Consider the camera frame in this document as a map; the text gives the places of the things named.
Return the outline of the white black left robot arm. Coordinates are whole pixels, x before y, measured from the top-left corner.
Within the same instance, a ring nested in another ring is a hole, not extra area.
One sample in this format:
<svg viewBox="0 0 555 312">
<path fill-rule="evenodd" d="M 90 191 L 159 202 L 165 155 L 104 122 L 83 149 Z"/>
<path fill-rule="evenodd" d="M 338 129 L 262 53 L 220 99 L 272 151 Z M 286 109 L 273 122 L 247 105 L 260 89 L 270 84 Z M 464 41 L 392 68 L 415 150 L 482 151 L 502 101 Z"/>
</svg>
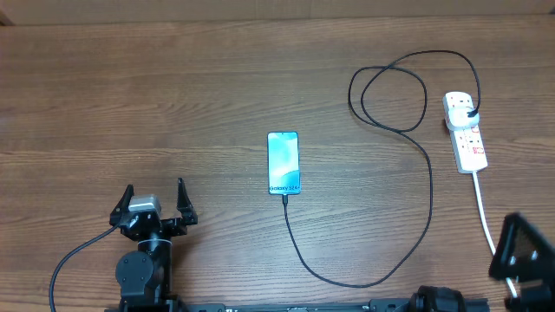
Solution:
<svg viewBox="0 0 555 312">
<path fill-rule="evenodd" d="M 109 224 L 137 243 L 137 250 L 121 257 L 115 278 L 121 288 L 119 311 L 186 311 L 173 293 L 173 237 L 185 236 L 187 227 L 198 223 L 198 215 L 178 179 L 176 218 L 163 218 L 161 204 L 153 194 L 136 195 L 128 185 L 110 213 Z"/>
</svg>

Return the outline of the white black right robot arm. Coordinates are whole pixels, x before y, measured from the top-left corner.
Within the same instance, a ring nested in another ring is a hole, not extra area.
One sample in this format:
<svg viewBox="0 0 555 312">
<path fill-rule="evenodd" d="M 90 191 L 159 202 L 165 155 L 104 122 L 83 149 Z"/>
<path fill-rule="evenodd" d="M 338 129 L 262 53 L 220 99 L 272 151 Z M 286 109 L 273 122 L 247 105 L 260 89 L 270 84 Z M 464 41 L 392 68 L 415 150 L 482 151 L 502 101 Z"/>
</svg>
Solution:
<svg viewBox="0 0 555 312">
<path fill-rule="evenodd" d="M 488 274 L 495 280 L 538 281 L 505 299 L 510 312 L 554 310 L 554 246 L 520 213 L 506 215 Z M 409 311 L 488 311 L 486 299 L 467 300 L 449 288 L 421 286 L 408 301 Z"/>
</svg>

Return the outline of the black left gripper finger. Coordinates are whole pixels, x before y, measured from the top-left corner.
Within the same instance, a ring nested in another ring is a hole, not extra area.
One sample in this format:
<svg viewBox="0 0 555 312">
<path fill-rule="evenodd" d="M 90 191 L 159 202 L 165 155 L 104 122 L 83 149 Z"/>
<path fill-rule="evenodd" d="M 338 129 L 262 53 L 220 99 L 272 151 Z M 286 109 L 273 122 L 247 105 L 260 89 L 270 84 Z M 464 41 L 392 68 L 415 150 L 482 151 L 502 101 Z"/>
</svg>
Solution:
<svg viewBox="0 0 555 312">
<path fill-rule="evenodd" d="M 118 204 L 112 210 L 109 215 L 109 224 L 111 226 L 116 226 L 121 222 L 121 218 L 129 212 L 129 203 L 131 198 L 134 195 L 134 186 L 128 185 L 126 190 L 124 191 L 121 199 L 119 200 Z"/>
<path fill-rule="evenodd" d="M 183 178 L 178 178 L 178 196 L 176 209 L 181 214 L 182 222 L 185 225 L 194 225 L 198 223 L 198 215 L 194 210 L 193 204 L 187 195 L 186 185 Z"/>
</svg>

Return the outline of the blue screen smartphone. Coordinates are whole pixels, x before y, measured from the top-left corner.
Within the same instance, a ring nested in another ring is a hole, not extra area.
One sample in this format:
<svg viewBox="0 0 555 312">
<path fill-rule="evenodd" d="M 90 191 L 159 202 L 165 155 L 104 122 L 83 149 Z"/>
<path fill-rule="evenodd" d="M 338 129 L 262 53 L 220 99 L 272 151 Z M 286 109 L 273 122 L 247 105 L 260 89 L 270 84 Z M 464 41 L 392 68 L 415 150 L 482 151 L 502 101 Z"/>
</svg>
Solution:
<svg viewBox="0 0 555 312">
<path fill-rule="evenodd" d="M 298 133 L 268 133 L 267 159 L 268 192 L 271 195 L 299 194 L 302 187 Z"/>
</svg>

